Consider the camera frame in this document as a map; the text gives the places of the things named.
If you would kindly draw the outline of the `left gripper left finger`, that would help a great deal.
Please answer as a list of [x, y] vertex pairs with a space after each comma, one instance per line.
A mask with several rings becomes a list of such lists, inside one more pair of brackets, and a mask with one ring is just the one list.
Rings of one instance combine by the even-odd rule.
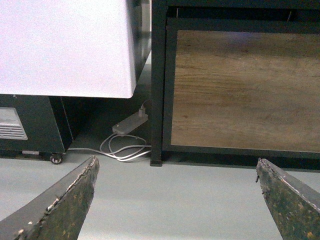
[[0, 222], [2, 240], [76, 240], [95, 193], [100, 163], [93, 155]]

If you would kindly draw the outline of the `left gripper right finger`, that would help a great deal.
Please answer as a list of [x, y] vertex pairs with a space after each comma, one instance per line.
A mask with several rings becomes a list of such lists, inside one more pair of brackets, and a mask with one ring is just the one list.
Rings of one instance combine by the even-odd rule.
[[259, 158], [256, 181], [284, 240], [320, 238], [320, 193], [265, 158]]

